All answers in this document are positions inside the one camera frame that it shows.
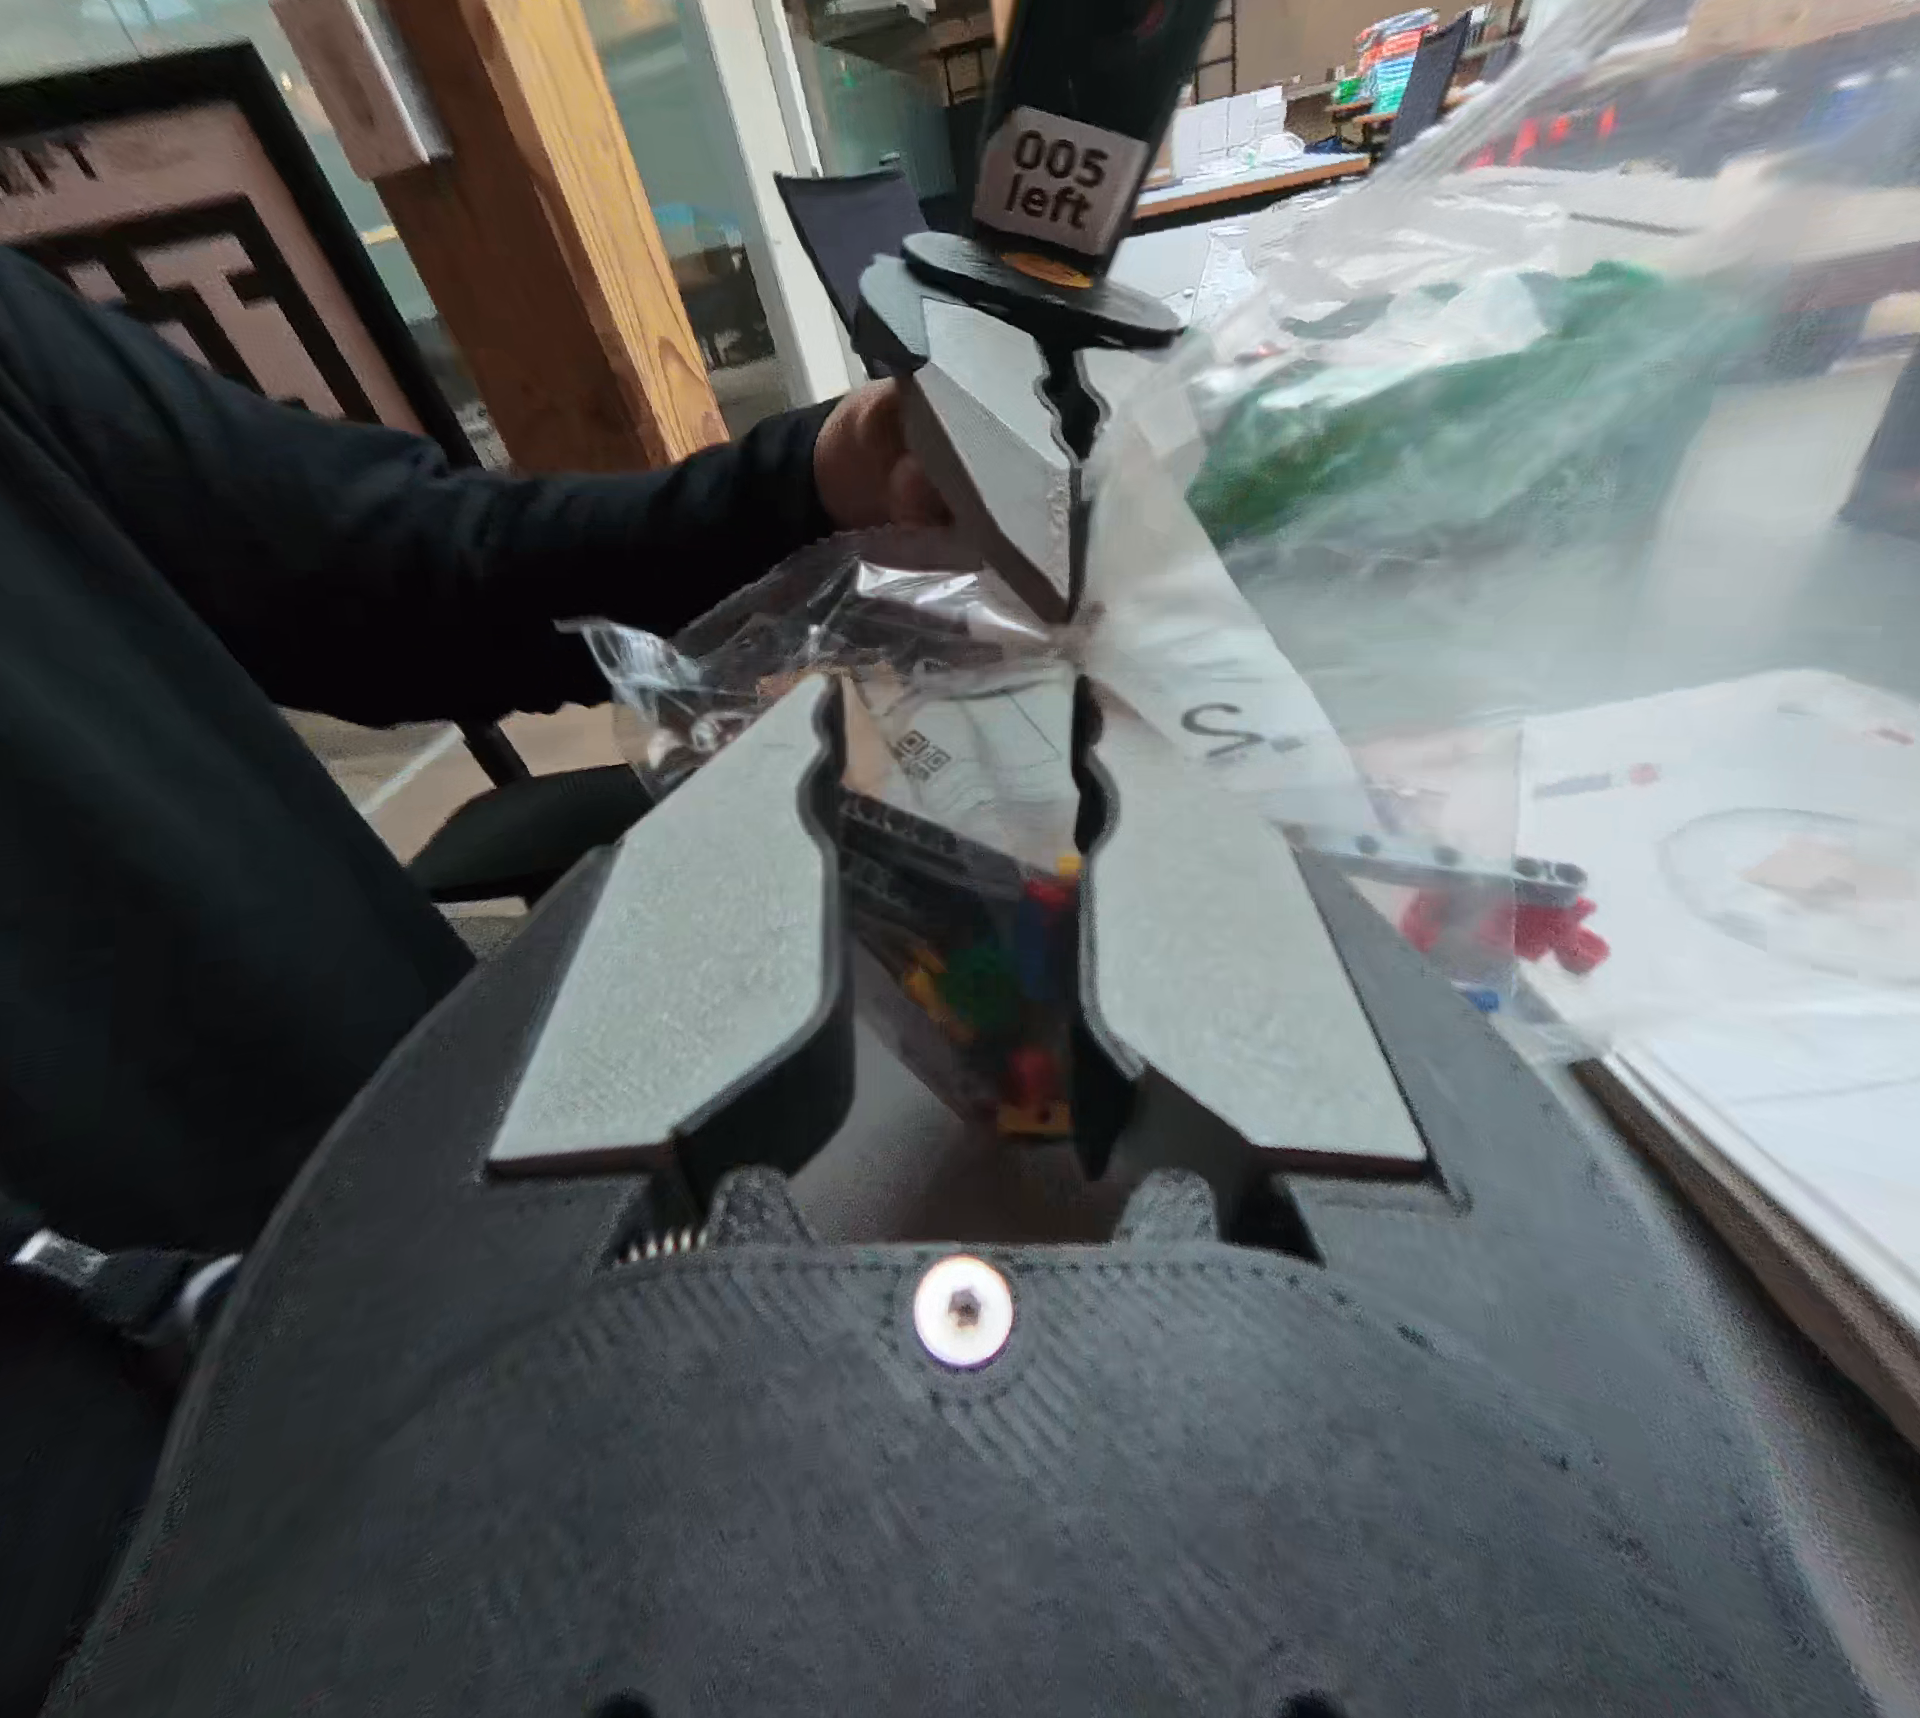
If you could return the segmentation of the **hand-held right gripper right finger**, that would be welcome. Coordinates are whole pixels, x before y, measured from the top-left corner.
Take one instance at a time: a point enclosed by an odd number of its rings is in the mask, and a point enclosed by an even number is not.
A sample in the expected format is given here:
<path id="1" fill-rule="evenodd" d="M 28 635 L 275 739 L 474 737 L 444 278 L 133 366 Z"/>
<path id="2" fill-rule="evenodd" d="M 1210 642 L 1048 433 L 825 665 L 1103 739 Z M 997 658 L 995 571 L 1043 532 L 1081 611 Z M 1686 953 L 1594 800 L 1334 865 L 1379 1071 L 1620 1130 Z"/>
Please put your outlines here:
<path id="1" fill-rule="evenodd" d="M 1417 1117 L 1284 835 L 1092 678 L 1071 773 L 1081 1175 L 1420 1178 Z"/>

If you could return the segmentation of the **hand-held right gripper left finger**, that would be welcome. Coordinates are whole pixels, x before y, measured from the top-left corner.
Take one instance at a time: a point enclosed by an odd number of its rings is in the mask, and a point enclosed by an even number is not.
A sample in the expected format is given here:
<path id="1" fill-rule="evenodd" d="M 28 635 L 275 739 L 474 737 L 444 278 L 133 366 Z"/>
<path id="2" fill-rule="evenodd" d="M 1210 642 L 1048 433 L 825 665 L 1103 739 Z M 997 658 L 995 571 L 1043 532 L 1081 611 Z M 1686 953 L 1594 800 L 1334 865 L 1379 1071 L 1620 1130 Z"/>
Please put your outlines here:
<path id="1" fill-rule="evenodd" d="M 852 1100 L 841 686 L 803 678 L 615 847 L 487 1153 L 654 1172 L 699 1205 L 793 1178 Z"/>

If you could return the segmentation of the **small clear lego bag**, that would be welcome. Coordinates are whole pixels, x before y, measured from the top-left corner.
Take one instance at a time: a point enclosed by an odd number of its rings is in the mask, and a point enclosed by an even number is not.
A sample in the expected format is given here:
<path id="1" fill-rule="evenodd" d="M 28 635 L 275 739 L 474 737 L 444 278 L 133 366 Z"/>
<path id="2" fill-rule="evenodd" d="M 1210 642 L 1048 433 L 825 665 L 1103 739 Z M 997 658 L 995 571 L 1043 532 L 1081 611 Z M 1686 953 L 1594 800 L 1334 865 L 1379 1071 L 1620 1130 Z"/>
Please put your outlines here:
<path id="1" fill-rule="evenodd" d="M 1034 623 L 953 545 L 837 535 L 670 635 L 603 619 L 575 631 L 654 800 L 803 678 L 824 675 L 841 689 L 840 786 L 1035 865 L 1078 850 L 1078 633 Z"/>

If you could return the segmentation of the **large clear zip bag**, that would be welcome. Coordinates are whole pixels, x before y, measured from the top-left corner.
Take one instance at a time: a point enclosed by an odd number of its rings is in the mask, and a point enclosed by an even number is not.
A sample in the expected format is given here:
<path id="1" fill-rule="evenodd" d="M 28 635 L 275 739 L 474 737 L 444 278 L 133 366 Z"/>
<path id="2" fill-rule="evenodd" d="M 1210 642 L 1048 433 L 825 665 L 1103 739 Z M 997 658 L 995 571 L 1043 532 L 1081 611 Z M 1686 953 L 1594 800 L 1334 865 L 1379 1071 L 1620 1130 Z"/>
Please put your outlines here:
<path id="1" fill-rule="evenodd" d="M 1198 526 L 1213 401 L 1341 312 L 1602 260 L 1771 299 L 1638 529 L 1369 571 L 1203 535 L 1353 756 L 1358 832 L 1539 858 L 1533 716 L 1782 670 L 1914 702 L 1914 93 L 1914 0 L 1574 0 L 1356 191 L 1246 228 L 1241 297 L 1125 394 L 1138 512 L 1150 452 Z"/>

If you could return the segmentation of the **person's left forearm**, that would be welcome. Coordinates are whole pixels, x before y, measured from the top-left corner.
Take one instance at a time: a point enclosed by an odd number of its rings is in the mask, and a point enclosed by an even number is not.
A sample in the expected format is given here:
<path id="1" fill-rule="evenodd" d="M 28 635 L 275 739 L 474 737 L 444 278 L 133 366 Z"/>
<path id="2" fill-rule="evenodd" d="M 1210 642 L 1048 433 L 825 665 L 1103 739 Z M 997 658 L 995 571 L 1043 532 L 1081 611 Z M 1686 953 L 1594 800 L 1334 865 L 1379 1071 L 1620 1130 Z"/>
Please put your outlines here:
<path id="1" fill-rule="evenodd" d="M 775 413 L 649 475 L 444 475 L 398 498 L 394 721 L 504 720 L 599 702 L 575 625 L 670 635 L 830 532 L 821 480 L 852 398 Z"/>

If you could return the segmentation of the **grey lego beam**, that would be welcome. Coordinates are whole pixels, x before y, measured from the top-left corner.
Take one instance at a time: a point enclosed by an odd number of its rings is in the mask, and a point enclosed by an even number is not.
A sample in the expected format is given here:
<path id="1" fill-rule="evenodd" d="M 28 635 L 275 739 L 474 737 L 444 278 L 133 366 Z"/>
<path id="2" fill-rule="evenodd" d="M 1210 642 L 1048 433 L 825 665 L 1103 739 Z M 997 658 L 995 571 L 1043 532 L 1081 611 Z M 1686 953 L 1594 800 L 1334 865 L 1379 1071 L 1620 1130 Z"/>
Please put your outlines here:
<path id="1" fill-rule="evenodd" d="M 1483 858 L 1445 841 L 1402 835 L 1349 832 L 1322 823 L 1284 822 L 1295 854 L 1339 868 L 1360 882 L 1463 892 L 1520 908 L 1568 911 L 1587 895 L 1587 872 L 1531 855 Z"/>

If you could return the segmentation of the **assorted colourful lego pieces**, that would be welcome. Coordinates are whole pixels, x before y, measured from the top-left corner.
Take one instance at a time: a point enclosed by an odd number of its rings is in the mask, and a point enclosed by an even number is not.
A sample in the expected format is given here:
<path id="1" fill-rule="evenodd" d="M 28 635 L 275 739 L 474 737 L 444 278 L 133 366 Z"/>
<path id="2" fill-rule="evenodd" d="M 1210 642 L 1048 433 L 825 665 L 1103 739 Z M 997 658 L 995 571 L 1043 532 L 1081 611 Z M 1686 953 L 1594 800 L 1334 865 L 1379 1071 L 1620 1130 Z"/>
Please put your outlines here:
<path id="1" fill-rule="evenodd" d="M 849 785 L 837 819 L 876 1032 L 959 1119 L 1065 1139 L 1080 854 L 1035 865 Z"/>

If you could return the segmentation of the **red lego pieces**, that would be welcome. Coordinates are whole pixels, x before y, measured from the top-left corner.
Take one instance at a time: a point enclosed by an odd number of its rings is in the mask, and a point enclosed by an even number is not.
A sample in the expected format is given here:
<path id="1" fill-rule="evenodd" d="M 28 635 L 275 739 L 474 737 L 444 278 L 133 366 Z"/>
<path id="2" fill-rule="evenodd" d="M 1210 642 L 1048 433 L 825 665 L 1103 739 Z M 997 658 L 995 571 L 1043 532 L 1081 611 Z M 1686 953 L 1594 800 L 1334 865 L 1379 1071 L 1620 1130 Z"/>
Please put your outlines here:
<path id="1" fill-rule="evenodd" d="M 1551 907 L 1493 891 L 1424 889 L 1405 902 L 1400 935 L 1448 978 L 1500 985 L 1514 961 L 1557 961 L 1583 978 L 1610 959 L 1589 920 L 1595 904 L 1577 897 Z"/>

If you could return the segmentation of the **green lego packet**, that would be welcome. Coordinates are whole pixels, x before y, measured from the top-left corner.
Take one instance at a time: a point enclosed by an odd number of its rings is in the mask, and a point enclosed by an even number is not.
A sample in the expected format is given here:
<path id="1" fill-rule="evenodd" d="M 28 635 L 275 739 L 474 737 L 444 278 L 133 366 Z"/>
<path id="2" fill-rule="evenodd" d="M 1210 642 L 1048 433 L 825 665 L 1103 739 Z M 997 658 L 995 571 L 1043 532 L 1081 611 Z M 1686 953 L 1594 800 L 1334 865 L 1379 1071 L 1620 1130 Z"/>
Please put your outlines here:
<path id="1" fill-rule="evenodd" d="M 1602 260 L 1339 314 L 1208 413 L 1186 506 L 1218 550 L 1341 568 L 1642 528 L 1771 299 L 1720 272 Z"/>

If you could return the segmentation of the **white lego instruction booklet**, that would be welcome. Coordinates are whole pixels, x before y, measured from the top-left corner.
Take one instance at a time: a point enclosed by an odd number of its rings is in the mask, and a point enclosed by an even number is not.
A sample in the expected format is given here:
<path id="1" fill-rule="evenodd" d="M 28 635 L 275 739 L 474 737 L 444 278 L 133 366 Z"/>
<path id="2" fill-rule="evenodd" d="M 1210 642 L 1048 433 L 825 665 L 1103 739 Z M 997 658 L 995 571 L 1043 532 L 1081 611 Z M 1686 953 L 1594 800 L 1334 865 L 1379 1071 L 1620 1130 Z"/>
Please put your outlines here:
<path id="1" fill-rule="evenodd" d="M 1914 702 L 1816 670 L 1533 716 L 1520 839 L 1607 948 L 1529 995 L 1595 1097 L 1912 1442 Z"/>

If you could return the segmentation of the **person's left hand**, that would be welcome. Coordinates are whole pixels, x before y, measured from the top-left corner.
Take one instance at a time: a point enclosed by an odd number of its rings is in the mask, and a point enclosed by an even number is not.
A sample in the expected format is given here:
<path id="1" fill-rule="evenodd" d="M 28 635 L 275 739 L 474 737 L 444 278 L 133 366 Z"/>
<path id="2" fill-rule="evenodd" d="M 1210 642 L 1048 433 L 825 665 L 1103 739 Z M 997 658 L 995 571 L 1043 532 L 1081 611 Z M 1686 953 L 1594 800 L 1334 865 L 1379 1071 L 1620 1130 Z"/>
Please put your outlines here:
<path id="1" fill-rule="evenodd" d="M 907 446 L 896 380 L 852 387 L 828 406 L 811 449 L 811 475 L 835 535 L 950 526 L 946 500 Z"/>

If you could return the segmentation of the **white table with boxes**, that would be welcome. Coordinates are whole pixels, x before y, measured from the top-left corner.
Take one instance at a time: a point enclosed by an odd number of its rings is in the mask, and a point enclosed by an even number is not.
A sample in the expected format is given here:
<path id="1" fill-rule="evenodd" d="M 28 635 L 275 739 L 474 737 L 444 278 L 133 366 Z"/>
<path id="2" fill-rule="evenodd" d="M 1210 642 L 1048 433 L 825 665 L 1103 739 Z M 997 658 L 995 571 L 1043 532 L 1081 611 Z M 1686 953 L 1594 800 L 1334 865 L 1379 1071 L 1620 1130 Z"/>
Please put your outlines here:
<path id="1" fill-rule="evenodd" d="M 1367 175 L 1376 156 L 1334 129 L 1307 141 L 1301 123 L 1330 110 L 1330 85 L 1264 85 L 1184 97 L 1135 203 L 1138 231 L 1239 218 L 1293 194 Z"/>

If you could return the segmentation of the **black office chair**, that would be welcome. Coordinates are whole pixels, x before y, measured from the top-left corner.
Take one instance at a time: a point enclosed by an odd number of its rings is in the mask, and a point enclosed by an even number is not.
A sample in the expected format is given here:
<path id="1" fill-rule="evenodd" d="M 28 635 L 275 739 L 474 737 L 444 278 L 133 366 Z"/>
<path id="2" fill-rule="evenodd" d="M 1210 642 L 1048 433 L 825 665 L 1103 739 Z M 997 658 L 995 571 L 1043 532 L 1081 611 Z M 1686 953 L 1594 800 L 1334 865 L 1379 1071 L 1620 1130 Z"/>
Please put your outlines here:
<path id="1" fill-rule="evenodd" d="M 487 790 L 450 811 L 405 868 L 434 904 L 534 908 L 583 858 L 619 841 L 654 795 L 626 764 L 534 773 L 494 721 L 455 721 Z"/>

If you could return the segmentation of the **stack of colourful boxes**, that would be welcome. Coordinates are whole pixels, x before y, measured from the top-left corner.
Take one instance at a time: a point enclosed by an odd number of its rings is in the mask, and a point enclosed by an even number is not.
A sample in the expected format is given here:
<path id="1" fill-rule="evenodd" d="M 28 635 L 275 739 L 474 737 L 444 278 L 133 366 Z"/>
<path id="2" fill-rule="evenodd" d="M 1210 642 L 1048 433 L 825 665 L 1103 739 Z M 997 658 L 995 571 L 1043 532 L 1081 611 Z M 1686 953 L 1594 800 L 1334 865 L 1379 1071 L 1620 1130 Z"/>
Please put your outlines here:
<path id="1" fill-rule="evenodd" d="M 1386 16 L 1356 34 L 1353 71 L 1334 84 L 1332 105 L 1367 105 L 1371 115 L 1393 115 L 1427 33 L 1439 27 L 1432 6 Z"/>

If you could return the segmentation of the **black mesh chair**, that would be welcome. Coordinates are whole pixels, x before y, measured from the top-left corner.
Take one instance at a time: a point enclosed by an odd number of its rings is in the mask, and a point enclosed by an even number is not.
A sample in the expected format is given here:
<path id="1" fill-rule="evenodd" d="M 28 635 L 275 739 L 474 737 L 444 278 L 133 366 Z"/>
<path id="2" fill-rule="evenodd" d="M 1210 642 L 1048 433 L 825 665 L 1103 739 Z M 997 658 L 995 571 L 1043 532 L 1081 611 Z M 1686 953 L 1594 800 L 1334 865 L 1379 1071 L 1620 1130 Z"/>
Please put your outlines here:
<path id="1" fill-rule="evenodd" d="M 1437 26 L 1420 38 L 1403 80 L 1402 99 L 1386 132 L 1381 147 L 1382 161 L 1393 160 L 1412 141 L 1420 141 L 1440 119 L 1442 102 L 1453 85 L 1453 75 L 1461 63 L 1461 50 L 1467 50 L 1474 26 L 1476 16 L 1467 9 L 1448 26 Z"/>

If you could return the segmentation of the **person's black-clothed torso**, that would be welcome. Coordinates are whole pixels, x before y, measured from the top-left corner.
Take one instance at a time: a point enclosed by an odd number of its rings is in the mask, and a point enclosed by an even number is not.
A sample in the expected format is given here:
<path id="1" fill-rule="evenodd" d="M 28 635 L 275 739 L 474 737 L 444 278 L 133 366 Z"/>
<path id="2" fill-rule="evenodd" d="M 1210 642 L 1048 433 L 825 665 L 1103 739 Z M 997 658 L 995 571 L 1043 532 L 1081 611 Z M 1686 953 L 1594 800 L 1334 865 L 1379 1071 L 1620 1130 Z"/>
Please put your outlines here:
<path id="1" fill-rule="evenodd" d="M 276 412 L 5 253 L 5 1713 L 152 1485 L 183 1284 L 474 964 L 217 630 L 280 602 L 193 442 Z"/>

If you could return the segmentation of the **dark framed lattice panel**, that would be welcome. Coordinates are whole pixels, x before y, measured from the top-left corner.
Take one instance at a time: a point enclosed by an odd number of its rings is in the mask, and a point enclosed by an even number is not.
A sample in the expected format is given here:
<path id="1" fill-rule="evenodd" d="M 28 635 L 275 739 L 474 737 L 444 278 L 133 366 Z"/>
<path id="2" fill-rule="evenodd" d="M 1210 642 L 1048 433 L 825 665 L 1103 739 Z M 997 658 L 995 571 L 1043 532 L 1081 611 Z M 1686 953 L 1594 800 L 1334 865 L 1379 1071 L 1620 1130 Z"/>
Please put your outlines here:
<path id="1" fill-rule="evenodd" d="M 249 43 L 6 80 L 1 238 L 236 387 L 481 461 Z"/>

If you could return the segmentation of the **wooden post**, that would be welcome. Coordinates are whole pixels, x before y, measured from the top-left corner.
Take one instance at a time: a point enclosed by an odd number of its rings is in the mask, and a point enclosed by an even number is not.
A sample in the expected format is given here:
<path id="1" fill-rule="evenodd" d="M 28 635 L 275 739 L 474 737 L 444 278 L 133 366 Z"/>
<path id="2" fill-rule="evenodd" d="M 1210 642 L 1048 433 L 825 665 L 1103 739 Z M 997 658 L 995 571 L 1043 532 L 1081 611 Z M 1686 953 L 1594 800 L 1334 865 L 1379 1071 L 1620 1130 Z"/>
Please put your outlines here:
<path id="1" fill-rule="evenodd" d="M 353 0 L 332 0 L 349 9 Z M 509 458 L 670 464 L 721 443 L 670 260 L 577 0 L 371 0 L 444 152 L 371 180 Z"/>

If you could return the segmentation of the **grey metal bracket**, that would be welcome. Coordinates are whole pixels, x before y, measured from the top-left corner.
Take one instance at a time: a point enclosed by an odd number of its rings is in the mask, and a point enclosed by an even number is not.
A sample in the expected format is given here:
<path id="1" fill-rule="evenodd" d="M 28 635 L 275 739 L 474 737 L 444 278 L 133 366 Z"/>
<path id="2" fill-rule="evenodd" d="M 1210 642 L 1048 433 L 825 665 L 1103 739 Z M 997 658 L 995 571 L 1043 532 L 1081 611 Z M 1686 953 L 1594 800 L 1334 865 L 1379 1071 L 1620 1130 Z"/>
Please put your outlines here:
<path id="1" fill-rule="evenodd" d="M 271 0 L 271 9 L 353 175 L 374 184 L 450 158 L 384 2 Z"/>

